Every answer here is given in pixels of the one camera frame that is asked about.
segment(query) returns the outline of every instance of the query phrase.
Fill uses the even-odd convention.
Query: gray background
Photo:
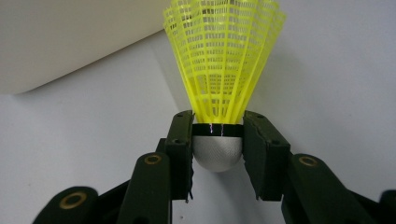
[[[284,30],[248,105],[352,190],[396,188],[396,4],[282,1]],[[30,223],[71,186],[99,193],[132,174],[189,109],[163,32],[33,91],[0,96],[0,223]],[[284,223],[257,202],[243,163],[194,164],[194,200],[174,223]]]

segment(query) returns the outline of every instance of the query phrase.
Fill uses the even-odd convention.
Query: shuttlecock cork base
[[[238,124],[286,18],[278,3],[172,0],[163,15],[198,123]],[[194,156],[209,170],[223,170],[240,157],[236,140],[196,136]]]

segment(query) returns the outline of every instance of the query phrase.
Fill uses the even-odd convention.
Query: badminton birdie
[[[194,157],[208,170],[228,170],[241,157],[242,139],[224,133],[238,129],[285,14],[272,0],[172,0],[163,14],[192,110],[204,130],[192,139]]]

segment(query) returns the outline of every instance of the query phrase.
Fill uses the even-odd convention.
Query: brass ring
[[[163,158],[159,155],[150,155],[145,158],[145,163],[148,165],[154,165],[160,162]]]
[[[69,203],[68,200],[71,199],[72,197],[79,197],[79,199],[74,203]],[[83,191],[77,191],[62,198],[61,202],[59,203],[59,206],[62,209],[72,209],[80,206],[82,203],[85,202],[85,200],[87,200],[87,194]]]
[[[299,161],[300,163],[306,165],[306,166],[311,166],[311,167],[318,166],[317,160],[315,160],[315,159],[312,158],[312,157],[303,156],[303,157],[300,157],[300,158],[298,159],[298,161]]]

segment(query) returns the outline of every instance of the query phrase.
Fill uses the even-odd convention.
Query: white ball
[[[198,163],[212,172],[231,169],[242,155],[242,138],[225,136],[194,136],[192,152]]]

